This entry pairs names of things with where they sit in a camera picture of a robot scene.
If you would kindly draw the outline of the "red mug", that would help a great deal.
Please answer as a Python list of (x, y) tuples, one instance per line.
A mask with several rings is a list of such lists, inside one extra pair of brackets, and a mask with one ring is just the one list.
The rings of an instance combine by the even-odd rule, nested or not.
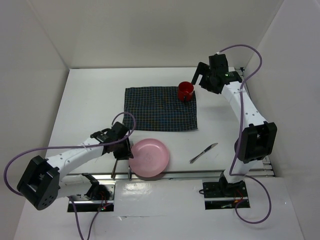
[(178, 85), (177, 97), (180, 101), (186, 103), (193, 99), (194, 85), (191, 82), (183, 81)]

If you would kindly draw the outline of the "dark checked cloth napkin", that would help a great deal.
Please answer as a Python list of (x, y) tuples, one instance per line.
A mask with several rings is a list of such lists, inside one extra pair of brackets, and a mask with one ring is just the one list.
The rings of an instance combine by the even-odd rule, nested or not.
[(124, 92), (124, 111), (136, 120), (137, 131), (189, 132), (198, 129), (197, 99), (178, 99), (177, 86), (129, 87)]

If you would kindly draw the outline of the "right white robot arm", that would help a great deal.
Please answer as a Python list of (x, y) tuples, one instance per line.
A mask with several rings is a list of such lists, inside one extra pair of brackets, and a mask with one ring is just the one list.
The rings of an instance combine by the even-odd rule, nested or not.
[(235, 159), (220, 175), (216, 188), (224, 197), (236, 196), (244, 187), (245, 175), (272, 153), (277, 126), (258, 112), (238, 72), (229, 70), (225, 54), (210, 56), (208, 64), (199, 62), (191, 83), (223, 95), (240, 123), (240, 135), (234, 144)]

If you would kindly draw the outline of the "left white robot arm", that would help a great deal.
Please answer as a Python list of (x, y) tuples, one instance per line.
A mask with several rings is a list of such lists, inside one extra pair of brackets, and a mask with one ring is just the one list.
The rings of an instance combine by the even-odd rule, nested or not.
[(18, 192), (38, 211), (48, 208), (56, 199), (75, 195), (106, 203), (110, 190), (92, 174), (69, 174), (105, 154), (113, 153), (116, 160), (132, 158), (129, 133), (125, 125), (116, 122), (111, 128), (92, 133), (75, 148), (48, 158), (32, 158), (17, 185)]

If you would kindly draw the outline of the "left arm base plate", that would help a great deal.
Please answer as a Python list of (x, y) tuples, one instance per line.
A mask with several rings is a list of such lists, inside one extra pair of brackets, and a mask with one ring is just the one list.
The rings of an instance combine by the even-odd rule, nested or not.
[(76, 211), (79, 213), (113, 212), (116, 182), (103, 181), (93, 198), (85, 195), (72, 195)]

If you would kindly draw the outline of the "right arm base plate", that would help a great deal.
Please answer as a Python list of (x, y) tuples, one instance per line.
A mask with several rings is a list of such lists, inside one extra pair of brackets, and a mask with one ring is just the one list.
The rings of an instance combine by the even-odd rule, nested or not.
[(226, 210), (250, 208), (247, 186), (244, 181), (227, 188), (222, 182), (203, 182), (202, 189), (198, 191), (204, 197), (206, 210)]

